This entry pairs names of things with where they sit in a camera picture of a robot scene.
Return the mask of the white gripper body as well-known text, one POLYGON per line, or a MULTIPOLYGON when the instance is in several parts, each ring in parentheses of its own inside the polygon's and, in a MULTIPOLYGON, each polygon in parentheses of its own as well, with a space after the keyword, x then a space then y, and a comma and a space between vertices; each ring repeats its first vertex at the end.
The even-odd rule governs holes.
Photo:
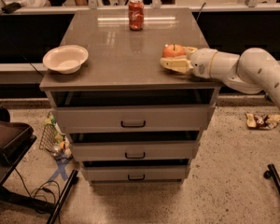
POLYGON ((196 77, 210 78, 211 63, 217 54, 216 49, 197 49, 190 56, 190 63, 193 66, 192 73, 196 77))

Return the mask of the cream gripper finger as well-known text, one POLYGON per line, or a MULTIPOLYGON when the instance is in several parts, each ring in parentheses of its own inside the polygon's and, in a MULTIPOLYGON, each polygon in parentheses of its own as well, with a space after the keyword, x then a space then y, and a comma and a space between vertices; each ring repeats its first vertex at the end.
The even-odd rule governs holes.
POLYGON ((165 69, 186 74, 193 69, 188 59, 161 58, 161 66, 165 69))
POLYGON ((187 58, 189 59, 191 57, 191 55, 196 52, 198 49, 195 47, 185 47, 185 52, 187 55, 187 58))

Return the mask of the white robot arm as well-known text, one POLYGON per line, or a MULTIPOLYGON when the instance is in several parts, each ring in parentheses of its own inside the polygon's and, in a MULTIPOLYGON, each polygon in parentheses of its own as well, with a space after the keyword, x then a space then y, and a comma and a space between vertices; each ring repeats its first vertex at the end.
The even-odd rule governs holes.
POLYGON ((165 69, 216 79, 242 93, 265 91, 280 110, 280 64, 264 49, 247 49, 237 55, 216 49, 168 45, 160 62, 165 69))

